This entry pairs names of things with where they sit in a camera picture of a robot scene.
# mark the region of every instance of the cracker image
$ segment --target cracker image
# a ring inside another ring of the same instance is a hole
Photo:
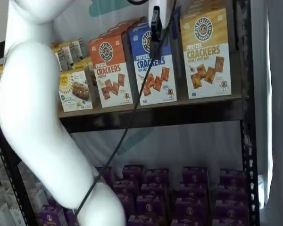
[[[206,74],[206,77],[205,77],[205,81],[213,84],[213,80],[215,78],[215,74],[216,74],[216,70],[215,68],[212,68],[212,67],[208,67],[208,71],[207,71],[207,74]]]
[[[163,81],[169,80],[169,74],[170,74],[170,68],[162,67],[161,78],[162,78]]]
[[[116,83],[115,81],[113,82],[112,86],[112,93],[118,96],[118,91],[119,91],[119,83]]]
[[[193,84],[194,89],[197,89],[202,86],[200,75],[198,73],[192,74],[191,79],[192,79],[192,84]]]
[[[108,91],[107,87],[102,88],[102,93],[103,93],[103,96],[104,96],[105,100],[110,98],[110,94],[109,94],[109,91]]]
[[[89,99],[89,90],[82,83],[74,81],[72,83],[72,93],[76,97],[81,98],[83,100],[88,100]]]
[[[154,86],[154,77],[153,77],[153,74],[150,73],[147,77],[147,82],[145,84],[145,86],[147,86],[149,89]]]
[[[156,76],[153,88],[160,92],[162,85],[162,78]]]
[[[216,62],[215,62],[215,70],[216,72],[223,72],[223,65],[225,63],[225,58],[222,56],[217,56],[216,57]]]
[[[118,74],[118,83],[120,86],[125,85],[125,75],[124,74]]]
[[[206,77],[206,67],[204,66],[204,64],[201,64],[197,67],[197,72],[200,76],[200,79],[204,79]]]
[[[151,94],[151,90],[148,87],[144,87],[143,88],[143,94],[146,96]]]
[[[111,92],[112,91],[112,83],[111,83],[110,79],[105,81],[105,85],[106,85],[106,88],[108,89],[108,92]]]

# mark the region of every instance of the blue cracker box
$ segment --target blue cracker box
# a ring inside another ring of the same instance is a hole
[[[136,25],[129,31],[129,36],[137,86],[140,90],[151,63],[151,29],[148,24]],[[140,103],[141,105],[153,105],[173,101],[177,101],[177,95],[170,38],[167,35],[161,50],[161,60],[155,60],[153,63],[143,89]]]

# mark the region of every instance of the pretzel crackers box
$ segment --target pretzel crackers box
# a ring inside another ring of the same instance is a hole
[[[130,32],[137,86],[140,90],[151,63],[151,29],[148,24],[136,26]],[[169,36],[161,50],[161,59],[154,60],[141,96],[141,105],[152,105],[177,100],[173,60]]]
[[[230,95],[230,57],[223,4],[206,4],[187,11],[180,24],[189,98]]]
[[[102,107],[133,103],[135,75],[127,29],[89,42]]]

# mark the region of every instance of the stacked boxes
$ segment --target stacked boxes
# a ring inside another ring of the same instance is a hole
[[[221,1],[195,1],[181,18],[189,98],[231,94],[226,9]]]

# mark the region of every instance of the orange cracker box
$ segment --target orange cracker box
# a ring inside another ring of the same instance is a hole
[[[136,91],[130,39],[125,29],[89,42],[102,107],[133,103]]]
[[[190,99],[232,93],[226,9],[212,2],[180,19]]]

